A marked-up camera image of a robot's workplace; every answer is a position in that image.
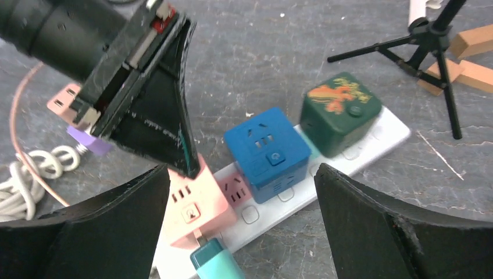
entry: orange frog graphic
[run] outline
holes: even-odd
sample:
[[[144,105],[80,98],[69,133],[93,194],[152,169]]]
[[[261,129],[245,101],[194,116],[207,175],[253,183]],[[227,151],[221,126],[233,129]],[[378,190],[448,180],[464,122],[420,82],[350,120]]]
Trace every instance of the orange frog graphic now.
[[[308,92],[308,98],[313,102],[325,103],[326,111],[340,115],[344,111],[344,106],[342,105],[344,101],[354,100],[354,96],[350,92],[351,88],[347,86],[339,86],[332,89],[322,85]]]

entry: wire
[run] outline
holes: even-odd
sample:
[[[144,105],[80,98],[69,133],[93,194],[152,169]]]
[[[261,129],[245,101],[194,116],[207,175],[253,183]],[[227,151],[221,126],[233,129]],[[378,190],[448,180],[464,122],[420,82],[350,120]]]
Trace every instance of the wire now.
[[[26,159],[41,177],[54,180],[62,176],[64,171],[78,168],[80,156],[87,151],[88,149],[81,144],[75,148],[61,145],[51,152],[30,151]],[[40,158],[42,161],[36,163],[35,158]],[[0,222],[31,220],[35,215],[35,205],[42,199],[45,190],[37,180],[33,180],[26,165],[21,161],[10,163],[9,171],[11,178],[0,184]]]
[[[29,81],[39,71],[39,69],[41,67],[43,67],[43,63],[41,63],[41,62],[38,65],[34,66],[34,68],[32,68],[22,78],[21,82],[17,86],[16,92],[14,94],[14,98],[12,101],[12,107],[10,109],[10,119],[9,119],[10,139],[12,140],[12,145],[14,146],[14,149],[17,152],[18,158],[21,160],[22,164],[24,165],[24,167],[26,167],[27,171],[31,174],[31,176],[33,178],[31,190],[33,190],[33,188],[35,188],[34,183],[36,181],[37,183],[39,183],[44,188],[44,190],[46,192],[48,192],[50,195],[52,195],[58,202],[60,202],[64,206],[69,206],[69,204],[61,196],[59,196],[55,191],[53,191],[53,189],[38,174],[38,170],[35,169],[35,168],[37,168],[36,165],[34,164],[34,162],[30,162],[28,160],[28,156],[26,156],[26,154],[23,151],[23,148],[20,146],[20,144],[17,140],[16,115],[17,115],[17,109],[19,107],[19,100],[20,100],[22,93],[24,92],[24,89],[26,88],[26,85],[29,83]],[[10,170],[11,170],[11,173],[13,173],[14,175],[20,173],[20,172],[15,172],[15,169],[14,169],[14,167],[12,167],[12,165],[10,167]],[[33,209],[29,208],[29,206],[31,206],[32,203],[34,203],[34,201],[35,201],[34,197],[30,194],[29,191],[27,191],[27,188],[21,187],[20,184],[16,184],[15,186],[18,187],[19,193],[22,194],[23,198],[26,201],[26,205],[28,207],[26,217],[32,218],[31,215],[34,215],[34,213],[33,213]]]

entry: red component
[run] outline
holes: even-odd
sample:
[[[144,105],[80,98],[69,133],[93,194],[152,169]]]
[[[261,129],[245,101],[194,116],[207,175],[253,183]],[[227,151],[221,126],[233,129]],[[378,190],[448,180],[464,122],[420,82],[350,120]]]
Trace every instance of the red component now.
[[[162,19],[155,19],[152,22],[152,28],[154,28],[158,32],[158,34],[161,34],[161,33],[164,32],[164,30],[166,29],[166,27],[170,23],[171,19],[176,14],[176,10],[171,5],[169,5],[169,7],[170,7],[170,15],[169,15],[169,17],[167,17],[164,20],[162,20]]]

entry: black cylinder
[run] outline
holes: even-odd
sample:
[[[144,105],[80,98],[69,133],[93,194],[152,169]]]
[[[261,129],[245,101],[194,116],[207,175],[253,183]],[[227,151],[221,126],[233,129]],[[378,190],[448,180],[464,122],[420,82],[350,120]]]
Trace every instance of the black cylinder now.
[[[444,10],[440,13],[438,18],[433,23],[433,29],[439,32],[445,31],[465,3],[466,0],[448,1]]]
[[[101,0],[0,0],[0,37],[78,82],[125,23]]]

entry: green cube socket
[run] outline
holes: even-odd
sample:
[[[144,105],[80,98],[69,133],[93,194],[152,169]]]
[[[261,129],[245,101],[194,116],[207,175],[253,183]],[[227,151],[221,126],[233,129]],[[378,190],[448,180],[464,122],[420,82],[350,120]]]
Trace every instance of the green cube socket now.
[[[381,101],[349,73],[308,91],[300,126],[322,155],[331,158],[361,140],[382,110]]]

